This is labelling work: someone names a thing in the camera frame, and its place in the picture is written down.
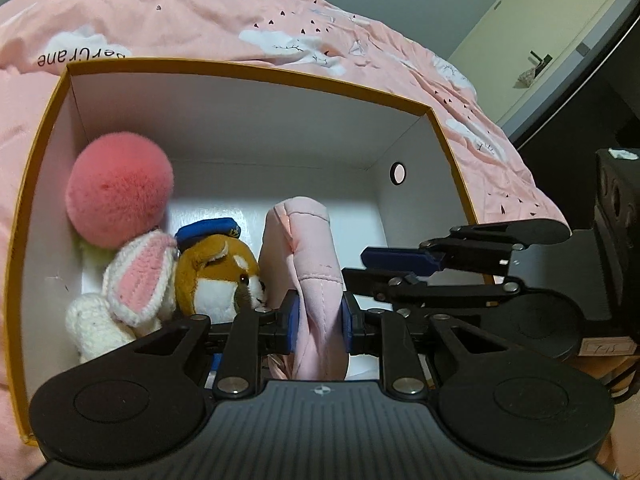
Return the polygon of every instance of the storage box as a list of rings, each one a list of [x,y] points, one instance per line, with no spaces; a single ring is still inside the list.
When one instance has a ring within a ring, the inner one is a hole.
[[[174,165],[168,232],[232,216],[260,252],[267,211],[293,196],[323,203],[341,266],[366,246],[415,247],[475,222],[433,111],[336,80],[258,66],[169,59],[68,65],[40,123],[18,200],[5,290],[8,376],[20,433],[33,443],[28,403],[78,364],[65,311],[99,286],[83,272],[64,194],[78,153],[129,130]],[[392,182],[401,162],[406,179]],[[479,283],[451,272],[440,282]]]

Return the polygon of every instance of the pink inner ear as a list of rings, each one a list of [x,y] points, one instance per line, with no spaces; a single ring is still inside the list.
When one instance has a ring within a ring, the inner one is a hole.
[[[162,272],[162,257],[175,239],[158,233],[138,253],[126,270],[116,291],[122,304],[140,314],[151,301]]]

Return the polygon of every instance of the pink pom-pom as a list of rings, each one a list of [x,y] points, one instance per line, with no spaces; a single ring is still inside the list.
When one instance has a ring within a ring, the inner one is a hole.
[[[174,190],[158,145],[129,132],[99,137],[78,156],[66,185],[66,212],[89,243],[117,249],[157,226]]]

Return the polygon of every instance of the bed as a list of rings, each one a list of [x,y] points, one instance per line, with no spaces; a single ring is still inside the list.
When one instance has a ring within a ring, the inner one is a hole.
[[[276,67],[427,104],[477,222],[564,221],[500,128],[482,113],[473,85],[446,60],[383,23],[324,0],[11,0],[0,7],[1,273],[31,143],[66,64],[129,57]],[[37,448],[17,436],[3,367],[0,434],[3,480],[23,478],[42,462]]]

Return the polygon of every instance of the door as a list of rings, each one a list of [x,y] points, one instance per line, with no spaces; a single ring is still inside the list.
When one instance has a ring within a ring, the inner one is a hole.
[[[449,58],[473,83],[478,104],[503,123],[584,39],[615,0],[498,0]],[[518,76],[547,55],[530,86]]]

